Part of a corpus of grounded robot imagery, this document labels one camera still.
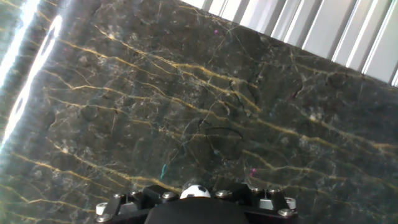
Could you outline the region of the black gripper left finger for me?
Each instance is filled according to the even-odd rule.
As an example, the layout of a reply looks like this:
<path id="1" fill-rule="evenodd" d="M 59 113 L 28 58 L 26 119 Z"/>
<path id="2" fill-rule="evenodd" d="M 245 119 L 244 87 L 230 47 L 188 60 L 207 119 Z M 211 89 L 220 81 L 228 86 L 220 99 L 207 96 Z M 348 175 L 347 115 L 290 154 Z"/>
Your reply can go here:
<path id="1" fill-rule="evenodd" d="M 153 208 L 179 198 L 178 192 L 160 185 L 116 193 L 107 202 L 96 205 L 95 223 L 145 223 Z"/>

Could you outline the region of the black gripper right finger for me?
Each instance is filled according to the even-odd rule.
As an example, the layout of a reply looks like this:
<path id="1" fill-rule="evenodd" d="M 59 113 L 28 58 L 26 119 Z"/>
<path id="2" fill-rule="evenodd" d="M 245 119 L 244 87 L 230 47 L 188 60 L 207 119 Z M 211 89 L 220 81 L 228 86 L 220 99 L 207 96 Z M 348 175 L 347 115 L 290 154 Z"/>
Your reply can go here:
<path id="1" fill-rule="evenodd" d="M 226 187 L 213 187 L 211 196 L 269 216 L 298 217 L 295 199 L 286 197 L 285 192 L 279 187 L 261 189 L 244 183 L 230 183 Z"/>

